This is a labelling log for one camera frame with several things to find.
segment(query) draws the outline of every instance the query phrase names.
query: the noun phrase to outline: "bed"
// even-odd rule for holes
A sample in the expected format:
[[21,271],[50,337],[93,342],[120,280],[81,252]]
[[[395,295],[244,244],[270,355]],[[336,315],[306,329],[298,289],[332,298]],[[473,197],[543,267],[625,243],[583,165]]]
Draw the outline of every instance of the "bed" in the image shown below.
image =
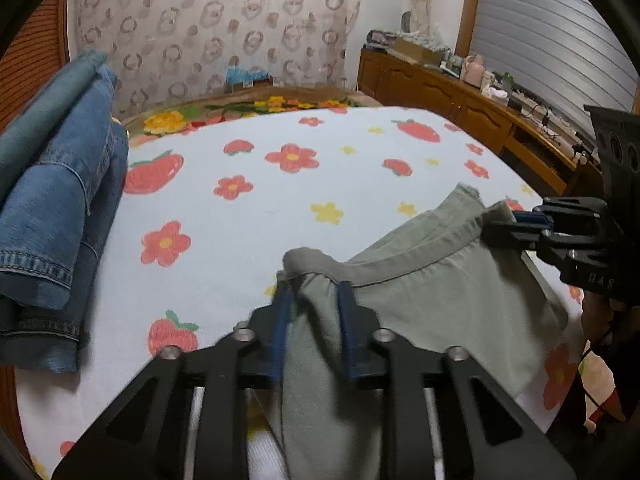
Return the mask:
[[[22,430],[43,478],[162,346],[210,346],[268,304],[290,248],[347,260],[435,208],[458,182],[477,188],[486,205],[507,200],[520,210],[542,200],[490,150],[428,111],[300,104],[271,96],[258,101],[257,115],[222,120],[226,111],[214,107],[190,119],[167,109],[129,121],[130,169],[95,280],[81,371],[16,370]],[[582,291],[531,256],[569,315],[516,399],[546,431],[584,348]],[[252,478],[282,478],[260,413],[250,412],[250,424]]]

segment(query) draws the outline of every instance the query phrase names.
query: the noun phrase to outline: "box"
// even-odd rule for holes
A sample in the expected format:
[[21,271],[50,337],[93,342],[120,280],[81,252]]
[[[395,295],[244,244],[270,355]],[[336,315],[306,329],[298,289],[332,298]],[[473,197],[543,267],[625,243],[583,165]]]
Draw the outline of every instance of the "box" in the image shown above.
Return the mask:
[[429,50],[428,48],[418,44],[403,40],[402,38],[398,38],[396,40],[394,50],[410,59],[413,59],[416,63],[421,65],[430,64],[439,66],[442,61],[441,52],[434,52],[433,50]]

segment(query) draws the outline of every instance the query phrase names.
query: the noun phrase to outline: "cabinet door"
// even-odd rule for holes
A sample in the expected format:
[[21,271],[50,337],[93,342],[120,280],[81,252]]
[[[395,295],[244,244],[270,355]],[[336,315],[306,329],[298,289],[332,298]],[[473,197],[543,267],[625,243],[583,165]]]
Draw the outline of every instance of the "cabinet door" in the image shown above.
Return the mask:
[[513,122],[480,99],[466,96],[454,122],[492,152],[499,153]]
[[367,50],[360,53],[360,67],[358,69],[358,87],[370,97],[376,97],[378,81],[382,73],[380,56],[374,56]]
[[453,84],[442,83],[429,75],[420,78],[418,107],[450,120],[460,99],[460,92]]
[[376,99],[385,106],[420,107],[418,93],[420,83],[414,77],[414,70],[390,66],[385,69],[379,82],[380,92]]

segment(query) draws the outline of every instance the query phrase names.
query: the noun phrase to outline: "blue denim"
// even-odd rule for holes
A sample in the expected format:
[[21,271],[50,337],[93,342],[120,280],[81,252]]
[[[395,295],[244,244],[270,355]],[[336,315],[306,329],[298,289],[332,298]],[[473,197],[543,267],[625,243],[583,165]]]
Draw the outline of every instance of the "blue denim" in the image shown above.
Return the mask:
[[84,219],[114,149],[116,76],[103,65],[0,210],[0,294],[60,309],[69,300]]
[[0,365],[55,373],[78,369],[81,328],[91,285],[127,174],[126,131],[113,123],[113,133],[111,163],[84,225],[69,300],[61,310],[51,310],[36,306],[20,308],[8,298],[0,298]]
[[106,59],[96,50],[80,53],[7,125],[0,135],[0,204]]
[[115,83],[102,65],[0,210],[0,364],[76,369],[127,171],[126,131],[110,113]]

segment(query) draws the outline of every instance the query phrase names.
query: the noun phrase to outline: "screw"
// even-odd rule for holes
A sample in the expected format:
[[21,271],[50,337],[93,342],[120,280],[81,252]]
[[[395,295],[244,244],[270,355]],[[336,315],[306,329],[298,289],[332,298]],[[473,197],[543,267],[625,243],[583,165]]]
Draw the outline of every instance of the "screw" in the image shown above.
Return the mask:
[[396,338],[396,334],[388,328],[379,328],[373,333],[373,339],[380,343],[388,343]]
[[182,349],[179,346],[169,345],[162,348],[160,351],[160,357],[167,361],[172,361],[180,357]]
[[239,328],[238,330],[234,330],[234,339],[236,341],[251,341],[255,337],[255,332],[250,328]]
[[467,359],[469,352],[462,348],[462,346],[452,346],[447,350],[447,355],[451,357],[452,360],[459,362]]

